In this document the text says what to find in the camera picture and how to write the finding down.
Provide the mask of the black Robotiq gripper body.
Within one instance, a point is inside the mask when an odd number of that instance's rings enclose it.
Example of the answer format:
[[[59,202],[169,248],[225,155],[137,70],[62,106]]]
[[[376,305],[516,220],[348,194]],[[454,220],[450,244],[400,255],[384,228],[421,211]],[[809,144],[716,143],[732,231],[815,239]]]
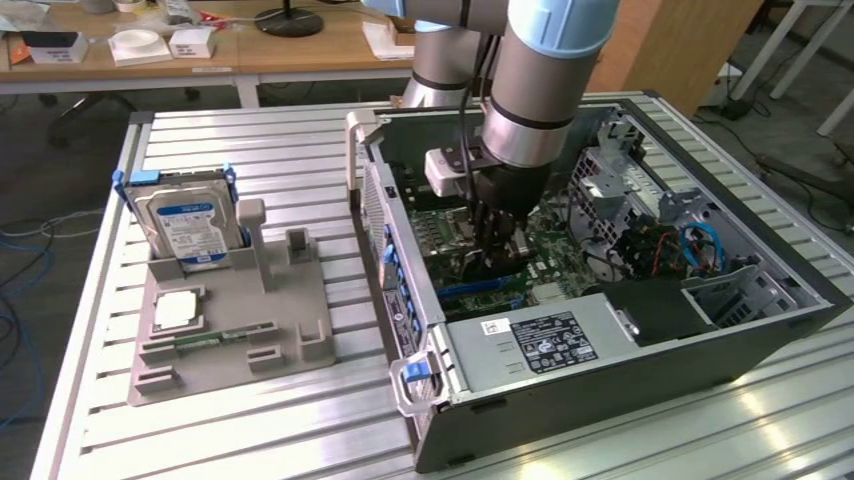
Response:
[[[550,176],[550,165],[521,168],[500,164],[485,168],[476,176],[478,199],[493,210],[525,218],[540,204]]]

